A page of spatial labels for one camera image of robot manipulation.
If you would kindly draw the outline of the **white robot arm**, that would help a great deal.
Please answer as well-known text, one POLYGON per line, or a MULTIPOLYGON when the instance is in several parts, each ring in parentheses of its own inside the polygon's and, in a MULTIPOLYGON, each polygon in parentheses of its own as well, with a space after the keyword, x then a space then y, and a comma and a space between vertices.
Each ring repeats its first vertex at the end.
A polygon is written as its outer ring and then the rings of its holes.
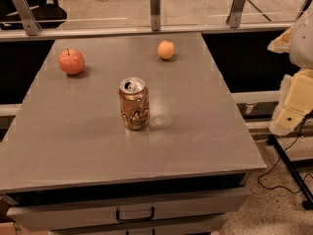
POLYGON ((307 9, 267 49, 288 53, 290 62, 300 67, 295 75, 283 77, 279 103, 269 126, 273 134, 284 136, 293 132, 313 110, 313 10, 307 9))

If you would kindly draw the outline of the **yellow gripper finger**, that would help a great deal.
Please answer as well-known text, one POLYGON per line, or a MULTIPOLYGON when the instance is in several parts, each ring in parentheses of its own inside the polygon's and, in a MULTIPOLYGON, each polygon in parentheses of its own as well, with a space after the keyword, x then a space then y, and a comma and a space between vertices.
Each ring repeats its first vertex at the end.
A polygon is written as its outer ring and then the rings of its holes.
POLYGON ((294 76, 285 75, 280 85, 280 99, 272 115, 270 131, 278 136, 293 132, 313 110, 313 70, 301 69, 294 76))
POLYGON ((291 31, 291 27, 285 30, 269 43, 267 49, 278 54, 287 53, 290 49, 291 31))

